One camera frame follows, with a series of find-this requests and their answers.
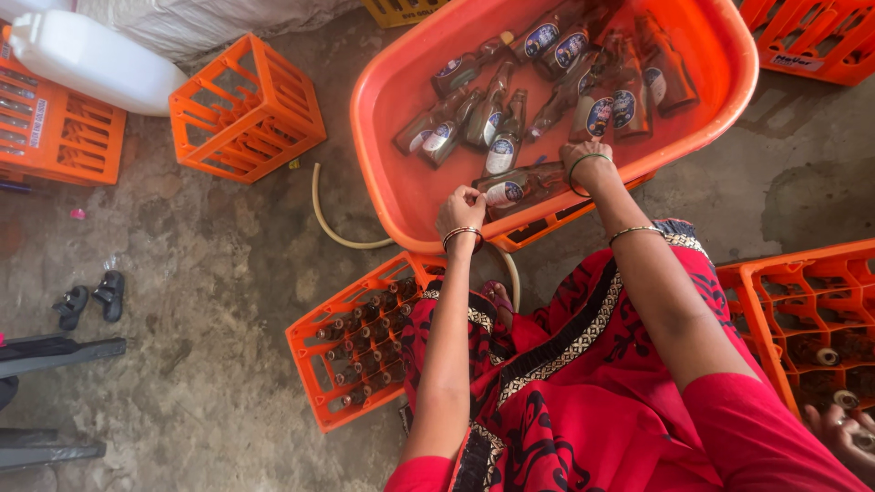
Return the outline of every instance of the black slipper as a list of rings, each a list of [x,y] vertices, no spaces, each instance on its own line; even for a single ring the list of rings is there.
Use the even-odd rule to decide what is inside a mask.
[[[70,292],[64,294],[64,301],[52,305],[52,309],[60,313],[58,326],[65,331],[74,330],[79,324],[79,314],[88,303],[88,288],[76,285]]]
[[[124,277],[115,270],[106,272],[100,285],[91,292],[91,297],[103,305],[103,319],[115,323],[122,317]]]

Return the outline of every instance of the bangle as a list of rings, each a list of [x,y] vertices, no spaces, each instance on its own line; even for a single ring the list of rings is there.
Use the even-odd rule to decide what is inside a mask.
[[[446,251],[446,244],[452,239],[452,237],[455,236],[456,234],[461,234],[463,232],[473,232],[474,234],[476,234],[480,238],[477,241],[477,244],[474,246],[474,251],[472,251],[471,254],[473,255],[477,251],[480,251],[480,248],[483,247],[483,235],[480,233],[480,231],[477,230],[477,228],[472,228],[472,227],[455,228],[455,229],[451,230],[450,232],[446,233],[446,235],[444,236],[444,251]]]
[[[608,160],[608,162],[613,164],[613,160],[611,160],[611,158],[607,157],[605,154],[599,154],[597,152],[593,152],[592,154],[585,154],[584,156],[582,156],[582,157],[578,158],[576,161],[574,161],[574,164],[571,165],[571,169],[568,171],[568,184],[571,186],[571,191],[576,193],[577,196],[582,196],[584,198],[592,198],[590,195],[580,193],[578,190],[574,189],[574,182],[571,180],[571,174],[574,173],[574,168],[577,167],[577,165],[580,161],[584,160],[585,158],[590,158],[593,156],[600,157],[600,158],[606,158]]]
[[[611,244],[613,244],[613,240],[614,240],[614,239],[617,239],[617,238],[620,237],[621,235],[624,235],[624,234],[627,233],[627,232],[632,232],[632,231],[634,231],[634,230],[654,230],[654,231],[660,233],[660,235],[661,235],[662,237],[665,237],[665,233],[662,232],[662,229],[655,228],[655,227],[653,227],[653,226],[640,226],[640,227],[637,227],[637,228],[625,228],[625,229],[621,230],[620,232],[618,232],[617,234],[613,235],[613,237],[611,238],[611,241],[608,241],[608,242],[607,242],[608,247],[609,247],[609,248],[611,247]]]

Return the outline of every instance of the yellow crate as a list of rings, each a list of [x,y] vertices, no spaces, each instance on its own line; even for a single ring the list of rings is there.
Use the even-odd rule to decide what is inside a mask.
[[[361,0],[382,29],[416,24],[450,0]]]

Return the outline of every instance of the concrete floor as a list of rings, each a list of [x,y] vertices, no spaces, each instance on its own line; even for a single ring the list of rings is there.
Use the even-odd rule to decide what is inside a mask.
[[[313,162],[325,215],[352,240],[384,237],[356,161],[348,102],[361,69],[403,30],[358,9],[270,43],[319,88],[330,139],[254,186],[176,164],[167,120],[130,116],[117,186],[37,182],[0,194],[0,319],[8,337],[57,326],[49,306],[107,268],[128,279],[125,315],[89,305],[74,336],[128,339],[128,353],[21,377],[0,426],[55,427],[99,439],[102,460],[39,473],[41,489],[382,489],[403,442],[398,404],[323,435],[284,329],[394,256],[349,250],[312,212]],[[694,222],[716,264],[873,236],[875,79],[840,88],[763,72],[753,102],[715,143],[633,192],[653,217]],[[72,220],[73,208],[87,219]],[[589,214],[514,254],[522,310],[544,303],[584,255],[605,245]],[[488,250],[473,281],[507,280]],[[21,476],[0,474],[4,489]]]

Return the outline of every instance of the beige hose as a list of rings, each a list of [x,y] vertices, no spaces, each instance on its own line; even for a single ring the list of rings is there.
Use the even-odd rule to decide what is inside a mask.
[[[328,227],[326,218],[322,216],[322,207],[319,206],[319,169],[321,167],[322,165],[318,162],[313,167],[313,210],[316,212],[316,219],[319,221],[319,225],[322,226],[322,230],[324,230],[334,241],[354,250],[376,250],[377,248],[383,248],[390,244],[395,244],[395,241],[391,237],[375,242],[348,241],[337,235],[330,227]]]
[[[328,234],[328,237],[331,237],[334,241],[343,244],[348,248],[353,248],[354,250],[376,250],[377,248],[383,248],[385,246],[389,246],[390,244],[394,244],[395,241],[390,237],[388,239],[383,239],[382,241],[375,242],[352,242],[348,241],[339,235],[337,235],[330,227],[328,227],[328,223],[326,222],[326,218],[322,215],[322,207],[319,206],[319,170],[322,168],[320,163],[316,163],[313,166],[313,211],[316,212],[316,219],[319,221],[319,225],[322,226],[322,230]],[[501,257],[504,258],[504,263],[507,264],[507,270],[510,272],[510,282],[514,289],[513,301],[511,304],[514,305],[514,311],[520,311],[520,273],[516,270],[516,264],[514,263],[514,259],[510,257],[510,255],[504,251],[500,250],[496,247],[498,252],[501,254]]]

